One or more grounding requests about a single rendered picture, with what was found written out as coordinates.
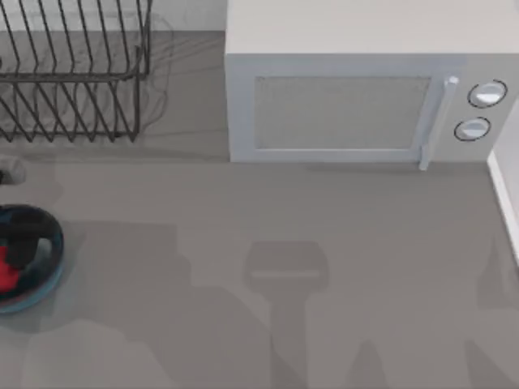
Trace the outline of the small round microwave knob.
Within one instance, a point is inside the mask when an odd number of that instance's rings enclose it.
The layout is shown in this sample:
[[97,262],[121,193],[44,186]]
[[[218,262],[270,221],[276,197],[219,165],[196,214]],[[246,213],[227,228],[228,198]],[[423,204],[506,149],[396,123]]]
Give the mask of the small round microwave knob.
[[483,117],[459,122],[454,129],[454,136],[461,142],[475,142],[484,138],[491,130],[491,123]]

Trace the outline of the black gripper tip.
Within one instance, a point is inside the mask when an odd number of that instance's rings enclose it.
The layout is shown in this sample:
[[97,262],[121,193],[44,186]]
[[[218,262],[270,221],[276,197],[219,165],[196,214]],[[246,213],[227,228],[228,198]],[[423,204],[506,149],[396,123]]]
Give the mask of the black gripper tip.
[[6,263],[22,271],[35,258],[38,242],[53,232],[53,225],[39,216],[14,218],[6,227]]

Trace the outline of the red object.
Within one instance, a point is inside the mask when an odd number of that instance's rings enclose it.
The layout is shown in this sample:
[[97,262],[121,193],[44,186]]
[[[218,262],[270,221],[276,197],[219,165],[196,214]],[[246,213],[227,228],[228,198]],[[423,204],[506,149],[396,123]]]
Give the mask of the red object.
[[0,243],[0,293],[17,288],[24,267],[24,254],[5,242]]

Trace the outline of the dark blue bowl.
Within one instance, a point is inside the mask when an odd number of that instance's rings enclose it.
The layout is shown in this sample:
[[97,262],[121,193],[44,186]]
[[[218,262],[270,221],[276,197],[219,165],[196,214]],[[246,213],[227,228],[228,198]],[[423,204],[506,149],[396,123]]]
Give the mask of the dark blue bowl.
[[6,243],[6,227],[21,216],[39,216],[54,227],[51,238],[42,238],[33,261],[21,271],[19,284],[8,293],[0,293],[0,314],[25,310],[45,298],[57,286],[64,264],[65,240],[58,219],[40,207],[29,204],[0,205],[0,243]]

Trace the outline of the pale microwave oven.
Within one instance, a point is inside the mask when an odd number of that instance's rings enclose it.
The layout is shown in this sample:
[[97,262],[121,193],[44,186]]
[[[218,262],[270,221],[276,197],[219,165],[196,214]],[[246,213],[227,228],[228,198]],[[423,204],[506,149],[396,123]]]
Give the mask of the pale microwave oven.
[[[459,78],[431,164],[487,160],[519,98],[519,0],[229,0],[225,57],[238,54],[388,55],[427,61],[440,79]],[[470,89],[494,79],[507,96],[473,107]],[[475,142],[454,136],[459,122],[483,117]],[[415,162],[419,164],[420,155]]]

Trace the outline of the microwave door with window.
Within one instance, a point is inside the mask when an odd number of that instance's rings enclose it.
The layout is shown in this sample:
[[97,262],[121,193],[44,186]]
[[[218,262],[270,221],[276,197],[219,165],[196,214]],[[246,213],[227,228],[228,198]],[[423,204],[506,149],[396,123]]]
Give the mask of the microwave door with window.
[[440,95],[388,55],[229,53],[225,81],[234,162],[415,162]]

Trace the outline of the large round microwave knob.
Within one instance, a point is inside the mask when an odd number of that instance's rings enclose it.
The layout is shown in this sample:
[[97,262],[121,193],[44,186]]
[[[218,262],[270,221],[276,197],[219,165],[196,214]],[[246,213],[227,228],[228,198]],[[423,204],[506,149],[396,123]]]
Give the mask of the large round microwave knob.
[[486,109],[499,104],[508,94],[507,85],[497,79],[474,85],[467,96],[468,102],[477,109]]

